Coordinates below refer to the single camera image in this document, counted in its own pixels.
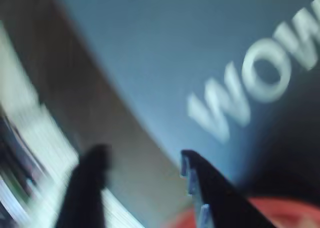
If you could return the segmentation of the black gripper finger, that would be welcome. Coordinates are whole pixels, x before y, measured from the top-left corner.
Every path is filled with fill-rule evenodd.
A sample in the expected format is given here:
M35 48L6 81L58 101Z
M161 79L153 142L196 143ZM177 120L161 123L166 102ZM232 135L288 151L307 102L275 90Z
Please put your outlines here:
M102 191L108 187L110 147L96 144L72 170L58 215L60 228L105 228Z
M180 176L192 197L197 228L273 228L272 222L244 198L204 157L182 150Z

